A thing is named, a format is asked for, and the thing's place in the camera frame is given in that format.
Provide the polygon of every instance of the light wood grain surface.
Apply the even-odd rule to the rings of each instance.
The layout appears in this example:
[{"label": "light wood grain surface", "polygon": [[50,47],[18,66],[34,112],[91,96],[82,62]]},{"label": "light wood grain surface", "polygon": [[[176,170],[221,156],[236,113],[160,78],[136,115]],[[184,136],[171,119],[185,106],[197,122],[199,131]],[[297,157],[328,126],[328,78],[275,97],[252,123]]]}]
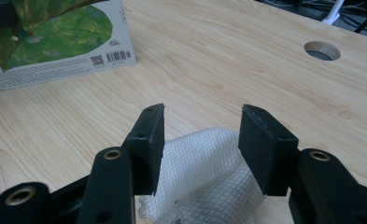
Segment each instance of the light wood grain surface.
[{"label": "light wood grain surface", "polygon": [[[164,103],[165,136],[238,131],[243,104],[268,110],[299,139],[337,156],[367,186],[367,37],[250,0],[125,0],[137,65],[0,91],[0,193],[40,181],[54,191],[120,146],[141,110]],[[325,41],[324,62],[303,46]],[[268,198],[262,223],[289,223]]]}]

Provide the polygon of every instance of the cardboard box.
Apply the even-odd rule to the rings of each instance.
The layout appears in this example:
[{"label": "cardboard box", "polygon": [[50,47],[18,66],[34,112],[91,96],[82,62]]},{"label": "cardboard box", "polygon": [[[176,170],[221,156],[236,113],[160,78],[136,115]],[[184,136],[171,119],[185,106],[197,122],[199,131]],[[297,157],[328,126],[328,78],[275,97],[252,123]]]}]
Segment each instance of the cardboard box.
[{"label": "cardboard box", "polygon": [[0,24],[0,90],[135,64],[121,1],[11,0],[17,24]]}]

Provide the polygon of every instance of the white cloth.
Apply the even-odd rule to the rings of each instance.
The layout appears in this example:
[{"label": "white cloth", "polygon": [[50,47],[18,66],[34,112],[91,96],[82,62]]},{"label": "white cloth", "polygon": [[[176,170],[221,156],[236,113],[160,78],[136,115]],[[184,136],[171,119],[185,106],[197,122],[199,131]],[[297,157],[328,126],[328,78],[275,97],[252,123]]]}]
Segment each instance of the white cloth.
[{"label": "white cloth", "polygon": [[264,196],[238,149],[238,133],[215,128],[165,144],[158,190],[139,198],[154,223],[252,223]]}]

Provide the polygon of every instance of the barcode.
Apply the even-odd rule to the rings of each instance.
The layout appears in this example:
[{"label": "barcode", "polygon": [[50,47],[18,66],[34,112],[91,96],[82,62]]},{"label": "barcode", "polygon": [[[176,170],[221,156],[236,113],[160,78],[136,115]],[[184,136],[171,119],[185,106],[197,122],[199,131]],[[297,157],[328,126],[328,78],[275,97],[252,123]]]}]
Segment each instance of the barcode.
[{"label": "barcode", "polygon": [[102,55],[91,57],[91,61],[93,66],[105,64]]},{"label": "barcode", "polygon": [[131,58],[131,52],[129,50],[127,51],[120,50],[120,51],[108,53],[106,57],[110,63],[119,62],[119,61],[124,61],[127,58]]}]

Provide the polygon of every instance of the wooden table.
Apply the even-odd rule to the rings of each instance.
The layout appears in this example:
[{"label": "wooden table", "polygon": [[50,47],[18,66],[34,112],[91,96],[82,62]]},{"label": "wooden table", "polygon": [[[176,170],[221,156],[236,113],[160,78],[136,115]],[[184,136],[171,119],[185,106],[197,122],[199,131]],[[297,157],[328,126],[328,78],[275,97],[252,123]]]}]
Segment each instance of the wooden table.
[{"label": "wooden table", "polygon": [[[125,0],[137,65],[0,91],[0,193],[21,182],[59,189],[95,154],[120,146],[141,110],[164,103],[165,137],[238,131],[243,104],[337,156],[367,186],[367,37],[250,0]],[[303,46],[325,41],[325,62]],[[257,211],[291,222],[287,198]]]}]

